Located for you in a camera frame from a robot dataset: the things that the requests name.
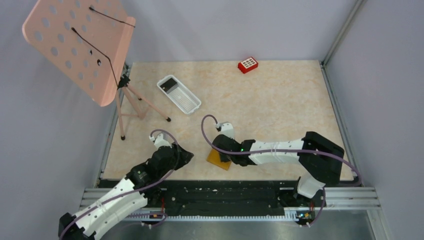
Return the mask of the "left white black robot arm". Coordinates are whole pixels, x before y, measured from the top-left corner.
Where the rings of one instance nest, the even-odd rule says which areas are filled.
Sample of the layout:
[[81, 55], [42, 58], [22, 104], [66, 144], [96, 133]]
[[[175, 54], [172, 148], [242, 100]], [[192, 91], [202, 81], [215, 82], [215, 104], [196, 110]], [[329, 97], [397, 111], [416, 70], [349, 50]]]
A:
[[173, 171], [187, 165], [194, 154], [173, 143], [159, 147], [145, 162], [134, 166], [109, 192], [76, 213], [59, 219], [61, 240], [100, 240], [134, 211], [160, 202], [155, 190]]

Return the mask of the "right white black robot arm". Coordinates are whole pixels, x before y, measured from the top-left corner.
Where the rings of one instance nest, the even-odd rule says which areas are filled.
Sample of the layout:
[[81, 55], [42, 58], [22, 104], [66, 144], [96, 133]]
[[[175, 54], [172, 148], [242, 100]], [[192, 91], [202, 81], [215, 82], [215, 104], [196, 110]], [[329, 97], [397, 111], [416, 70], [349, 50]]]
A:
[[221, 162], [236, 165], [259, 166], [264, 164], [295, 164], [306, 172], [298, 179], [293, 200], [299, 206], [307, 206], [317, 191], [326, 185], [340, 182], [344, 149], [314, 131], [306, 132], [301, 139], [280, 142], [263, 142], [254, 139], [241, 143], [219, 134], [212, 145], [219, 149]]

